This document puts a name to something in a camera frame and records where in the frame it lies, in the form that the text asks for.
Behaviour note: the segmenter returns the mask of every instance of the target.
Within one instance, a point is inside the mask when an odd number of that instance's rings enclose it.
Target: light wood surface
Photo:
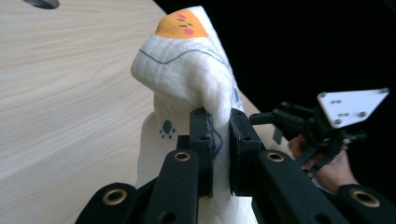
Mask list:
[[[149,0],[0,0],[1,224],[74,223],[99,188],[136,181],[153,106],[130,68],[164,15]]]

